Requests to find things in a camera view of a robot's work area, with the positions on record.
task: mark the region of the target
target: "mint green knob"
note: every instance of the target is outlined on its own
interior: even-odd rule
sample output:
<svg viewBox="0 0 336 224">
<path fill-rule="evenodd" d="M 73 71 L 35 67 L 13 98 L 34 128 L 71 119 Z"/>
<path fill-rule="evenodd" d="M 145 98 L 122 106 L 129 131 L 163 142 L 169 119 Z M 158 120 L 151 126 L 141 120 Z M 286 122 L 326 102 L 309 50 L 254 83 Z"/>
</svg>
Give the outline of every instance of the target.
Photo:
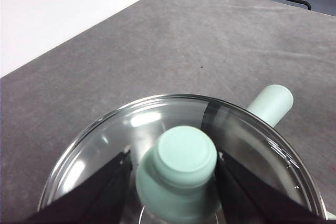
<svg viewBox="0 0 336 224">
<path fill-rule="evenodd" d="M 292 106 L 292 93 L 286 87 L 274 84 L 265 87 L 247 110 L 274 127 Z"/>
<path fill-rule="evenodd" d="M 216 148 L 201 130 L 171 128 L 139 163 L 135 183 L 140 200 L 171 223 L 209 218 L 220 207 L 212 176 L 216 160 Z"/>
</svg>

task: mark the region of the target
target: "gray table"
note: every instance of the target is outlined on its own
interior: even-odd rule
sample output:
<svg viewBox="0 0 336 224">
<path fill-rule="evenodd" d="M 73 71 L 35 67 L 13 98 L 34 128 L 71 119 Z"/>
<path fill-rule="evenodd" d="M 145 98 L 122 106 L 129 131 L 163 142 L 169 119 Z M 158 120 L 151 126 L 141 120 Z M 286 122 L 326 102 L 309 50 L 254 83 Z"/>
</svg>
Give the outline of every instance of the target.
<svg viewBox="0 0 336 224">
<path fill-rule="evenodd" d="M 247 106 L 271 83 L 295 98 L 276 129 L 336 212 L 335 54 L 336 17 L 266 0 L 141 0 L 1 79 L 2 220 L 35 211 L 58 157 L 105 113 L 162 93 Z"/>
</svg>

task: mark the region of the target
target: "white wall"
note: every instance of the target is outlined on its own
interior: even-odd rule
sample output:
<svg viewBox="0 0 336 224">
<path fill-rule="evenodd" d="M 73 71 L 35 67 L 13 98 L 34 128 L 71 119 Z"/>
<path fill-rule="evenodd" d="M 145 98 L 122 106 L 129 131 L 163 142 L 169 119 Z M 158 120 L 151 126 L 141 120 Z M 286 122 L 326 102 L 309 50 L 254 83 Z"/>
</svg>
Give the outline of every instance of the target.
<svg viewBox="0 0 336 224">
<path fill-rule="evenodd" d="M 1 0 L 1 77 L 138 0 Z"/>
</svg>

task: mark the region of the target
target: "mint green handle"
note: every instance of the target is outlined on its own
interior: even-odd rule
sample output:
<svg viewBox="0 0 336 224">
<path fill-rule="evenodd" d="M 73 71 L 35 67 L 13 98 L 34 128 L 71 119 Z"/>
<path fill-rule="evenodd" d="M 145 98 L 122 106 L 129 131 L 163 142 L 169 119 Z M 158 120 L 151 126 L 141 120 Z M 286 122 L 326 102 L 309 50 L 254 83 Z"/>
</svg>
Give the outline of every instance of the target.
<svg viewBox="0 0 336 224">
<path fill-rule="evenodd" d="M 292 108 L 293 95 L 284 86 L 265 87 L 247 110 L 274 127 Z"/>
</svg>

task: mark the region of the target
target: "clear glass bowl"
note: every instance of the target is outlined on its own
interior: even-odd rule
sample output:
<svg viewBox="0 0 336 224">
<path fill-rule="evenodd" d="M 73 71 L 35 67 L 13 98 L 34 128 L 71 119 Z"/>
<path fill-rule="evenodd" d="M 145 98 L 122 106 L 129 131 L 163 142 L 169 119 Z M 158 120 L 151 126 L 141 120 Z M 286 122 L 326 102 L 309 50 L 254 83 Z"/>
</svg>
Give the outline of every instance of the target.
<svg viewBox="0 0 336 224">
<path fill-rule="evenodd" d="M 84 130 L 52 170 L 38 208 L 43 208 L 90 177 L 125 148 L 133 171 L 121 223 L 165 223 L 141 205 L 135 171 L 142 156 L 166 130 L 190 125 L 202 130 L 259 178 L 326 218 L 319 191 L 293 148 L 279 133 L 248 111 L 200 95 L 156 95 L 108 113 Z M 225 223 L 219 213 L 207 223 Z"/>
</svg>

